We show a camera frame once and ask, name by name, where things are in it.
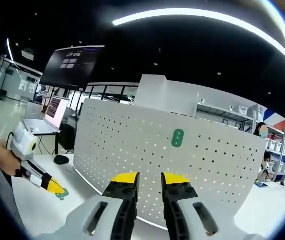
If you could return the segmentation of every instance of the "laptop screen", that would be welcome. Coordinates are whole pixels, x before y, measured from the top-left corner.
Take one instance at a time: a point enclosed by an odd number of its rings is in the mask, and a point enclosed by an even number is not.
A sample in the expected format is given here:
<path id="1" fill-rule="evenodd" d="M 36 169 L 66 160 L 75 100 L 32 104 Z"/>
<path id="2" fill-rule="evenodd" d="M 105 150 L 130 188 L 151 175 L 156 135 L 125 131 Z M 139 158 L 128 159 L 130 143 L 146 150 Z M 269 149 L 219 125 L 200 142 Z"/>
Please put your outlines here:
<path id="1" fill-rule="evenodd" d="M 53 96 L 48 105 L 44 119 L 59 129 L 62 124 L 68 103 L 69 99 Z"/>

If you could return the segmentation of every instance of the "ceiling light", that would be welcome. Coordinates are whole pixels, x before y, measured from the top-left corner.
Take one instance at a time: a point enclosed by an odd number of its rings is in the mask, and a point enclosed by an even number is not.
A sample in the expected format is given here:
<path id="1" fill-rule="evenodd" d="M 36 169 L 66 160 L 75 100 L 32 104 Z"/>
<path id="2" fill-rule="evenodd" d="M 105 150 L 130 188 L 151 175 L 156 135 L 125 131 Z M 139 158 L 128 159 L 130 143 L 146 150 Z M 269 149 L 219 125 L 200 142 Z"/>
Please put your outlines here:
<path id="1" fill-rule="evenodd" d="M 8 52 L 9 52 L 9 56 L 10 56 L 11 60 L 14 61 L 14 57 L 13 57 L 13 54 L 12 54 L 11 46 L 9 44 L 9 38 L 7 38 L 7 48 L 8 48 Z"/>
<path id="2" fill-rule="evenodd" d="M 262 30 L 238 18 L 228 16 L 222 13 L 214 12 L 214 11 L 192 9 L 192 8 L 158 9 L 158 10 L 145 11 L 145 12 L 133 14 L 130 16 L 126 16 L 123 18 L 119 18 L 113 21 L 112 24 L 115 26 L 119 26 L 121 24 L 126 24 L 126 23 L 139 20 L 139 19 L 159 17 L 159 16 L 173 16 L 173 15 L 205 17 L 205 18 L 216 19 L 216 20 L 220 20 L 223 22 L 236 25 L 238 27 L 246 29 L 247 31 L 250 31 L 256 34 L 257 36 L 261 37 L 266 42 L 273 45 L 278 51 L 280 51 L 285 56 L 285 48 L 279 42 L 277 42 L 275 39 L 273 39 L 271 36 L 263 32 Z"/>
<path id="3" fill-rule="evenodd" d="M 282 35 L 285 39 L 285 19 L 282 17 L 282 14 L 280 11 L 277 9 L 276 6 L 274 6 L 273 3 L 270 1 L 259 1 L 258 3 L 261 5 L 263 9 L 266 10 L 266 12 L 269 14 L 275 25 L 280 29 L 282 32 Z"/>

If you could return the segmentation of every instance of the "white perforated panel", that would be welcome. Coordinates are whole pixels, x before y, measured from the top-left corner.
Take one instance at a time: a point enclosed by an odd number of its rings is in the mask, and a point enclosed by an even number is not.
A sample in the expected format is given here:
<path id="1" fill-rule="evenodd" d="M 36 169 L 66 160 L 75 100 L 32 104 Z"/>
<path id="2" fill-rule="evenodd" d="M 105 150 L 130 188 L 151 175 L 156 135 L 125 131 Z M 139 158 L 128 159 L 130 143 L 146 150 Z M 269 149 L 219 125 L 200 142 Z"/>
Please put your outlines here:
<path id="1" fill-rule="evenodd" d="M 172 146 L 176 129 L 181 147 Z M 199 196 L 234 216 L 257 177 L 265 140 L 207 120 L 86 99 L 75 144 L 75 168 L 99 191 L 111 179 L 140 172 L 138 216 L 166 227 L 161 173 L 185 175 Z"/>

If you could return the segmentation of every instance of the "face mask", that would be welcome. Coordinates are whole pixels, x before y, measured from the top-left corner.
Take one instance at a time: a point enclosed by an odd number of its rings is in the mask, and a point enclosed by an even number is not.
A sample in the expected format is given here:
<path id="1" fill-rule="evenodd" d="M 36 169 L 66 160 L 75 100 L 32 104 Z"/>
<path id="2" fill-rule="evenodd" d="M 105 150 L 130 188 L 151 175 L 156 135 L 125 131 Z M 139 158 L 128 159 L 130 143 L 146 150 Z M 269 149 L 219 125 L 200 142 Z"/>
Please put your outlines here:
<path id="1" fill-rule="evenodd" d="M 268 131 L 261 131 L 260 133 L 260 136 L 262 137 L 262 138 L 267 138 L 267 136 L 268 136 Z"/>

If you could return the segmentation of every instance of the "computer monitor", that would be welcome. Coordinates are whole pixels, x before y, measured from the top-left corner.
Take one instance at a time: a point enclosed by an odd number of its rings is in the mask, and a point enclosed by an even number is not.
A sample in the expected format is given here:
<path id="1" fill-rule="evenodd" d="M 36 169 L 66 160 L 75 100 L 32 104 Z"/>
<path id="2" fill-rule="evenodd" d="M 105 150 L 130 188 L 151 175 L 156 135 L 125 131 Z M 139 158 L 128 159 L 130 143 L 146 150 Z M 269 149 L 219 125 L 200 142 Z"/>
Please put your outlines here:
<path id="1" fill-rule="evenodd" d="M 61 127 L 68 103 L 68 98 L 53 96 L 44 117 L 45 121 L 47 121 L 53 127 L 59 129 Z"/>
<path id="2" fill-rule="evenodd" d="M 40 79 L 41 85 L 84 91 L 104 46 L 81 46 L 56 50 Z"/>

